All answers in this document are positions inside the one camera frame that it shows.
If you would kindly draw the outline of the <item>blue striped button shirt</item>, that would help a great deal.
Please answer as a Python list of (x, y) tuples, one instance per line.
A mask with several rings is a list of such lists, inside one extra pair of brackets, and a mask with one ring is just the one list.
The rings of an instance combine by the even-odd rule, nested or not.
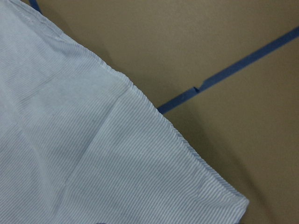
[(1, 223), (236, 224), (248, 204), (127, 76), (1, 1)]

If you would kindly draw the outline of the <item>brown table cover mat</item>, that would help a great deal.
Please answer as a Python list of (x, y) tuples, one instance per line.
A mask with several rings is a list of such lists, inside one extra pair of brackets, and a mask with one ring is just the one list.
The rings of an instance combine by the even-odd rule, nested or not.
[[(42, 14), (160, 106), (299, 25), (296, 0), (40, 0)], [(249, 199), (243, 224), (299, 221), (299, 41), (166, 114)]]

